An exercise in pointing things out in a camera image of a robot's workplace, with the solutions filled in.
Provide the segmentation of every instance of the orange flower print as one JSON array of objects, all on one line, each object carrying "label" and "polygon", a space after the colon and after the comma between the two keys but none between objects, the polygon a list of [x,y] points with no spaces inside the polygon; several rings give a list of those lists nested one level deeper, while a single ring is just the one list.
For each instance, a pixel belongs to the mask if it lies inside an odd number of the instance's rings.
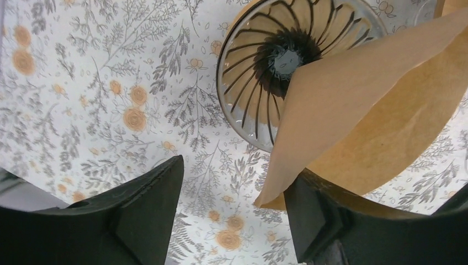
[{"label": "orange flower print", "polygon": [[68,107],[65,108],[65,110],[62,113],[67,114],[67,116],[72,116],[73,115],[72,108],[68,108]]},{"label": "orange flower print", "polygon": [[97,149],[94,148],[94,147],[93,147],[93,148],[90,148],[89,151],[90,151],[93,155],[95,155],[95,156],[98,156],[98,155],[99,155],[99,150],[97,150]]},{"label": "orange flower print", "polygon": [[13,66],[25,76],[34,73],[34,59],[26,50],[18,49],[12,55]]},{"label": "orange flower print", "polygon": [[52,86],[52,89],[57,94],[58,98],[60,96],[63,96],[64,98],[68,99],[67,92],[65,91],[65,89],[61,85],[55,84],[55,85]]},{"label": "orange flower print", "polygon": [[165,141],[161,144],[162,148],[164,148],[164,151],[166,152],[166,155],[169,153],[169,152],[172,152],[172,153],[177,153],[177,150],[176,150],[176,147],[174,145],[172,145],[170,142],[168,141]]},{"label": "orange flower print", "polygon": [[212,247],[208,255],[216,255],[216,254],[218,254],[218,248]]},{"label": "orange flower print", "polygon": [[223,37],[228,31],[228,28],[229,28],[229,24],[227,22],[221,23],[220,26],[218,27],[218,29],[221,30],[221,34]]},{"label": "orange flower print", "polygon": [[115,94],[115,95],[120,95],[120,92],[122,92],[122,86],[120,85],[119,82],[116,80],[112,80],[109,83],[110,90]]},{"label": "orange flower print", "polygon": [[14,37],[18,45],[28,47],[31,44],[31,34],[24,26],[16,26],[14,29]]},{"label": "orange flower print", "polygon": [[63,178],[62,181],[70,185],[73,185],[73,180],[71,180],[70,178]]},{"label": "orange flower print", "polygon": [[228,195],[223,196],[221,198],[221,200],[224,201],[225,203],[233,203],[234,202],[234,199],[232,197],[228,196]]},{"label": "orange flower print", "polygon": [[273,242],[276,240],[276,233],[274,233],[273,231],[268,231],[267,232],[267,241],[268,242]]},{"label": "orange flower print", "polygon": [[216,242],[227,250],[236,250],[241,246],[241,238],[230,230],[220,231],[216,235]]},{"label": "orange flower print", "polygon": [[146,116],[139,109],[127,109],[124,112],[124,123],[132,131],[142,131],[146,127]]},{"label": "orange flower print", "polygon": [[68,6],[71,6],[75,3],[75,0],[63,0],[63,3],[68,5]]},{"label": "orange flower print", "polygon": [[67,192],[67,187],[65,187],[65,185],[63,184],[59,184],[57,185],[57,190],[61,193],[66,193]]},{"label": "orange flower print", "polygon": [[219,54],[221,53],[221,48],[222,42],[215,40],[211,43],[211,51],[216,55],[216,57],[219,57]]},{"label": "orange flower print", "polygon": [[86,99],[86,96],[81,95],[79,97],[79,102],[81,103],[81,106],[83,107],[83,109],[86,109],[86,107],[88,106],[88,100]]},{"label": "orange flower print", "polygon": [[219,217],[220,214],[217,211],[212,210],[208,213],[208,218],[213,222],[219,222]]},{"label": "orange flower print", "polygon": [[134,86],[132,87],[132,90],[130,92],[130,98],[132,99],[133,103],[137,106],[141,106],[146,102],[146,99],[148,97],[148,94],[146,93],[146,90],[140,86]]},{"label": "orange flower print", "polygon": [[227,229],[233,232],[239,231],[244,227],[244,220],[237,215],[227,219]]},{"label": "orange flower print", "polygon": [[38,164],[36,164],[36,162],[31,160],[31,161],[29,161],[29,165],[31,166],[32,169],[34,169],[34,171],[36,173],[41,172],[41,170],[39,169]]},{"label": "orange flower print", "polygon": [[198,70],[206,70],[208,67],[203,67],[203,61],[198,59],[191,59],[190,61],[187,59],[187,66],[185,69],[190,69],[190,73],[193,73]]},{"label": "orange flower print", "polygon": [[145,63],[147,63],[149,65],[152,65],[154,63],[153,59],[151,59],[151,58],[148,58],[147,60],[145,60],[143,62],[145,62]]},{"label": "orange flower print", "polygon": [[81,192],[73,192],[73,202],[79,202],[80,200],[84,200],[86,197]]}]

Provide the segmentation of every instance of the table surface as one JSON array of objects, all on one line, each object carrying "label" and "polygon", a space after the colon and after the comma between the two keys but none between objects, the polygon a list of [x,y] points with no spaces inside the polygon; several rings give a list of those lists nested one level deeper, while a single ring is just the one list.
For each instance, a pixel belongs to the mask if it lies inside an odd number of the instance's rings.
[{"label": "table surface", "polygon": [[[297,264],[285,213],[252,206],[269,154],[226,125],[216,97],[217,57],[247,2],[7,0],[0,167],[72,203],[182,154],[171,259]],[[425,1],[368,2],[393,34]],[[459,190],[467,102],[414,164],[366,197],[430,214]]]}]

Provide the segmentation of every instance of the white patterned fabric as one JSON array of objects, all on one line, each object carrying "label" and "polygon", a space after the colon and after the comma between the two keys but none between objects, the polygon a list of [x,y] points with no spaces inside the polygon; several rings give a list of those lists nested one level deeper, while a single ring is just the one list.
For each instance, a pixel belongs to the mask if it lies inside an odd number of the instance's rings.
[{"label": "white patterned fabric", "polygon": [[[216,96],[217,57],[247,2],[7,0],[0,167],[73,203],[181,154],[170,259],[297,264],[285,213],[252,206],[269,154],[229,127]],[[393,34],[426,1],[368,2]],[[367,197],[430,214],[459,190],[467,108],[464,98],[434,144]]]}]

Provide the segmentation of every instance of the glass coffee dripper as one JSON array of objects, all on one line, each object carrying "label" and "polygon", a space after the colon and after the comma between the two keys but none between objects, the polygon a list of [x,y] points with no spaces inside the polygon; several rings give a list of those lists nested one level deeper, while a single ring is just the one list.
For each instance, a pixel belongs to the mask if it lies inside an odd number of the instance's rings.
[{"label": "glass coffee dripper", "polygon": [[294,71],[385,35],[363,0],[251,4],[231,27],[219,56],[217,93],[226,119],[246,141],[271,152]]}]

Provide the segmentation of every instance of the brown paper filter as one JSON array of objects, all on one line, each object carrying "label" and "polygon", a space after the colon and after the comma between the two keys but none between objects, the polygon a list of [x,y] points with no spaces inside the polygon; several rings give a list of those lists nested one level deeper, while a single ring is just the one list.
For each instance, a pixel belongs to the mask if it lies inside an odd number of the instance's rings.
[{"label": "brown paper filter", "polygon": [[359,195],[408,167],[468,87],[467,25],[465,8],[298,68],[255,205],[284,209],[305,167]]}]

